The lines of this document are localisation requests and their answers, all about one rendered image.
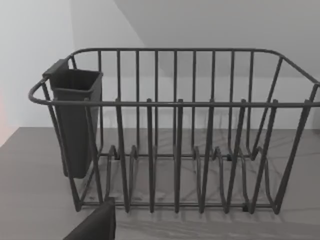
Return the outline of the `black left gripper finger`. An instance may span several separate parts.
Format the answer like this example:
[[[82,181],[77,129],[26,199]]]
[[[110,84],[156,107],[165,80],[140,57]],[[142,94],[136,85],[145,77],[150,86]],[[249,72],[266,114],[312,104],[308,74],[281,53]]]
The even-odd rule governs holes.
[[[116,203],[108,197],[62,240],[115,240]]]

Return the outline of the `dark grey cutlery holder cup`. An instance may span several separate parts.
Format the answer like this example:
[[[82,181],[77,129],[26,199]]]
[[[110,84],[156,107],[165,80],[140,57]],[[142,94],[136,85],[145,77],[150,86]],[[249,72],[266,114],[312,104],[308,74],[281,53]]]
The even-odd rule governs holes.
[[[42,75],[49,77],[53,97],[59,101],[101,101],[103,73],[70,69],[68,61],[59,59]],[[71,165],[71,176],[83,179],[91,164],[86,110],[81,105],[60,106],[61,122]]]

